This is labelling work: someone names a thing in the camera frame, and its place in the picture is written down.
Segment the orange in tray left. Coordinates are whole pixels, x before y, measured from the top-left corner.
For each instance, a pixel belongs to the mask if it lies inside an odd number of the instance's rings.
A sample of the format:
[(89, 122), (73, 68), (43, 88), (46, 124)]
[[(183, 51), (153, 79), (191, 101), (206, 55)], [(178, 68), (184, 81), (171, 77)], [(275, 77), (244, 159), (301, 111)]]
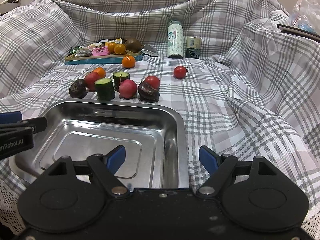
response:
[(108, 45), (107, 45), (107, 49), (108, 49), (108, 52), (110, 54), (114, 54), (114, 48), (116, 47), (116, 43), (115, 42), (110, 42)]

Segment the red tomato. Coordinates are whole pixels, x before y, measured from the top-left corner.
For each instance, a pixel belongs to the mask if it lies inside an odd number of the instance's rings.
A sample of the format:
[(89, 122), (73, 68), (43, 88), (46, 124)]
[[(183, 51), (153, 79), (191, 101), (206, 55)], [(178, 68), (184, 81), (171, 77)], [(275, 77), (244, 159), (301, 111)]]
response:
[(144, 79), (144, 82), (148, 83), (153, 89), (159, 90), (161, 81), (156, 76), (148, 76)]
[(188, 68), (184, 66), (177, 66), (174, 69), (174, 77), (177, 79), (184, 79), (186, 77), (187, 72), (188, 72)]

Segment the stainless steel tray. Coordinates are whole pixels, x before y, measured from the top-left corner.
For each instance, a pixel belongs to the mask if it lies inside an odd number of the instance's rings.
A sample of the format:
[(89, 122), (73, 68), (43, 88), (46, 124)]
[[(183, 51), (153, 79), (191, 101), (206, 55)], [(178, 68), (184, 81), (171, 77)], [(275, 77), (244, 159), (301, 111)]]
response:
[(184, 122), (173, 109), (68, 99), (51, 105), (43, 116), (47, 128), (34, 135), (34, 147), (9, 158), (12, 172), (25, 185), (64, 155), (80, 161), (123, 145), (126, 159), (116, 176), (130, 189), (189, 186)]

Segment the silver foil packet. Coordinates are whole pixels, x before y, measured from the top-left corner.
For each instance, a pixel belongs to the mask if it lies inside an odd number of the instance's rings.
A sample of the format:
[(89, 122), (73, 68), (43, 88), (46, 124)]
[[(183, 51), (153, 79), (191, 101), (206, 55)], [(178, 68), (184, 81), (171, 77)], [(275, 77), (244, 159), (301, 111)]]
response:
[(143, 48), (141, 49), (141, 52), (145, 55), (149, 55), (150, 57), (157, 57), (158, 56), (157, 50), (153, 46), (148, 45), (148, 44), (145, 44), (143, 46)]

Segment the yellow black snack packet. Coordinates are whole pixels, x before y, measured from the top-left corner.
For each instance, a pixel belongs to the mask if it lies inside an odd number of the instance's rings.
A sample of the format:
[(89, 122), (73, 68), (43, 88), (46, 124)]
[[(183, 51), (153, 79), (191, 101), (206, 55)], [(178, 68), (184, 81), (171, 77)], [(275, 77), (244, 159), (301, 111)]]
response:
[(110, 43), (122, 44), (123, 41), (121, 38), (116, 39), (103, 39), (99, 41), (103, 46), (108, 46)]

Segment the pink snack packet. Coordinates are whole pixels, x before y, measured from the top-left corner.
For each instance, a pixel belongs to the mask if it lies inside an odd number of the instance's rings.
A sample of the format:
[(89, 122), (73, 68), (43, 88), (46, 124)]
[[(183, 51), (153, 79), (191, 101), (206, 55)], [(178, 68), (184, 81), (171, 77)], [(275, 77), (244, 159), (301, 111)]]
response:
[(92, 49), (93, 56), (108, 56), (109, 54), (110, 52), (108, 51), (108, 48), (106, 46), (96, 47)]

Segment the dark dried fruit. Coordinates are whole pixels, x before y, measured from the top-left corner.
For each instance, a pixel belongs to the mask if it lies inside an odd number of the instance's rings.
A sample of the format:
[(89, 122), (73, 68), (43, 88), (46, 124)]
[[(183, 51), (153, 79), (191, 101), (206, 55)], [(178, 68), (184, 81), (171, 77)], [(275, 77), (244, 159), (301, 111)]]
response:
[(159, 91), (154, 89), (147, 82), (142, 81), (138, 86), (138, 98), (141, 101), (157, 102), (159, 100)]
[(87, 94), (87, 85), (84, 79), (75, 80), (69, 88), (71, 98), (81, 99)]

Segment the small orange near radish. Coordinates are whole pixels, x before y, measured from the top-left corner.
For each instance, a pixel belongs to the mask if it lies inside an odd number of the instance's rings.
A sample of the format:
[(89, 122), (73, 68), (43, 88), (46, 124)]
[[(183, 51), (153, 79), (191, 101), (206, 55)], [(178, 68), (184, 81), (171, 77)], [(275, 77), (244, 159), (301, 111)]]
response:
[(93, 72), (96, 72), (101, 79), (106, 77), (106, 71), (103, 67), (98, 67), (95, 70), (93, 70)]

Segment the clear plastic bag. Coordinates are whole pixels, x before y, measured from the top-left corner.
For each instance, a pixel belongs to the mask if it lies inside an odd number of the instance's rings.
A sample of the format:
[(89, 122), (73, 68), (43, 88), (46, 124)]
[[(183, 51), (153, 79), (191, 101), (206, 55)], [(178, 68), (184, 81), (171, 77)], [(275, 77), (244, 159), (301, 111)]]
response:
[(319, 35), (319, 0), (298, 0), (289, 17), (289, 25)]

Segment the cucumber piece front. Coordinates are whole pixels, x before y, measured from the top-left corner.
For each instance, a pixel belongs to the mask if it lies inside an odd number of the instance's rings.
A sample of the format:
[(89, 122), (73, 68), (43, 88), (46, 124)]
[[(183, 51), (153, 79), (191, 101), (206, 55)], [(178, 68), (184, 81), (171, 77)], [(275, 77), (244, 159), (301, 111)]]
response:
[(114, 85), (111, 78), (102, 78), (94, 83), (100, 101), (111, 101), (115, 98)]

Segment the green snack packet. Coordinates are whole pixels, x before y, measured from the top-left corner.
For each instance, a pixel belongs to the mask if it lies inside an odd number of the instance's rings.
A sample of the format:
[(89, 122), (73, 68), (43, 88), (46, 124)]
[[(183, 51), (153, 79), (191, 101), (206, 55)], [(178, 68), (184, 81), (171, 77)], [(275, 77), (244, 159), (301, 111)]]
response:
[(69, 50), (69, 56), (74, 56), (74, 57), (88, 57), (92, 56), (92, 52), (89, 48), (84, 47), (84, 46), (76, 46), (73, 48), (70, 48)]

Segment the red radish left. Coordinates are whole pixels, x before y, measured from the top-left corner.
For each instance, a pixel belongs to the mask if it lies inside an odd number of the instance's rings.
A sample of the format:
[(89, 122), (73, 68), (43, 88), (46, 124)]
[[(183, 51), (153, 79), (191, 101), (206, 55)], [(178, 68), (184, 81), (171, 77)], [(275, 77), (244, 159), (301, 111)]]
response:
[(94, 92), (95, 91), (95, 81), (100, 79), (100, 75), (97, 72), (90, 72), (87, 74), (84, 78), (84, 81), (86, 83), (87, 88), (89, 91)]

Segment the orange in tray right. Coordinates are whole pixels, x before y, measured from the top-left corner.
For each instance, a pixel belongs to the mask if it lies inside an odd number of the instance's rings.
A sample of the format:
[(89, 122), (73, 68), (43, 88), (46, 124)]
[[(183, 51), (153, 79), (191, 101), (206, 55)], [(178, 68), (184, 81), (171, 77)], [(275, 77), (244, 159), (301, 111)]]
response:
[(125, 53), (125, 51), (126, 51), (126, 47), (124, 44), (116, 44), (114, 46), (114, 53), (116, 55), (122, 55)]

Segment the cucumber piece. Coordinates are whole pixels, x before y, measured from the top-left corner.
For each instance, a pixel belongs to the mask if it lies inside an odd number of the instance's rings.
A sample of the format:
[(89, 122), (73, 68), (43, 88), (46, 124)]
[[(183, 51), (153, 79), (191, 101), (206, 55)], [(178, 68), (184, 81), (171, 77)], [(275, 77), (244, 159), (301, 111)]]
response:
[(130, 78), (130, 74), (127, 72), (115, 72), (113, 74), (113, 81), (114, 81), (114, 89), (115, 91), (119, 91), (120, 83), (124, 80), (127, 80)]
[(115, 98), (114, 85), (111, 78), (102, 78), (94, 83), (100, 101), (111, 101)]

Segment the white cartoon bottle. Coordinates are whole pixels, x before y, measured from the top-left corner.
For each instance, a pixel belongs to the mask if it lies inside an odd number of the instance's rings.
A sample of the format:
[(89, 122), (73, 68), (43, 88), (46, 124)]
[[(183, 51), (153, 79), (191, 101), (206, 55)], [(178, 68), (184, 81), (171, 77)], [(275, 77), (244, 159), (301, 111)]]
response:
[(183, 28), (180, 21), (171, 19), (167, 33), (167, 57), (182, 59), (184, 55)]

